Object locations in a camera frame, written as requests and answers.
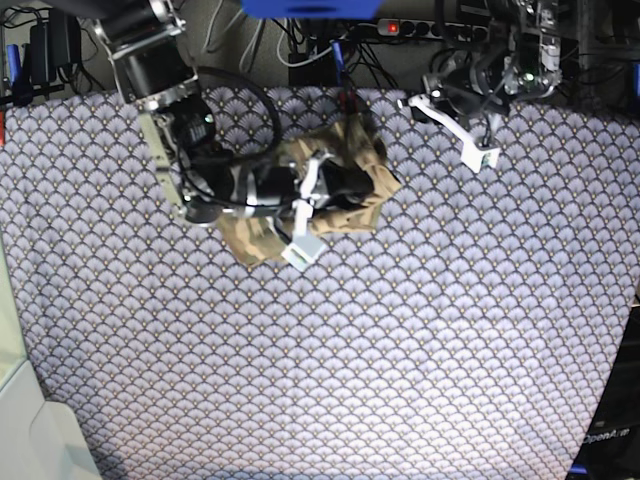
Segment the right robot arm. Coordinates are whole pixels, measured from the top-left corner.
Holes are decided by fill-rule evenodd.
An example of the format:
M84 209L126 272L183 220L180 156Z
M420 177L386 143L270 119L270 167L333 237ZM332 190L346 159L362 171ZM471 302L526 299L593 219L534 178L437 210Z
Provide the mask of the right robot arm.
M320 230L364 209L372 177L329 146L281 149L280 122L265 150L238 157L216 140L200 73L178 46L186 30L169 1L60 1L93 24L124 101L140 110L156 176L175 213L217 227L236 258L281 258L305 269L324 252Z

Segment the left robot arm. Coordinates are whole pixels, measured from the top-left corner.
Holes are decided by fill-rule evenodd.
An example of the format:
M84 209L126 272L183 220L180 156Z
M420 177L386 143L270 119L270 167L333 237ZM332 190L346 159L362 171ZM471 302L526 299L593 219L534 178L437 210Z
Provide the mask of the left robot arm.
M444 127L461 142L460 159L475 173L497 165L496 121L512 103L550 96L562 81L557 1L486 1L486 36L477 39L446 22L434 3L434 23L452 50L442 69L423 76L424 91L398 101L419 121Z

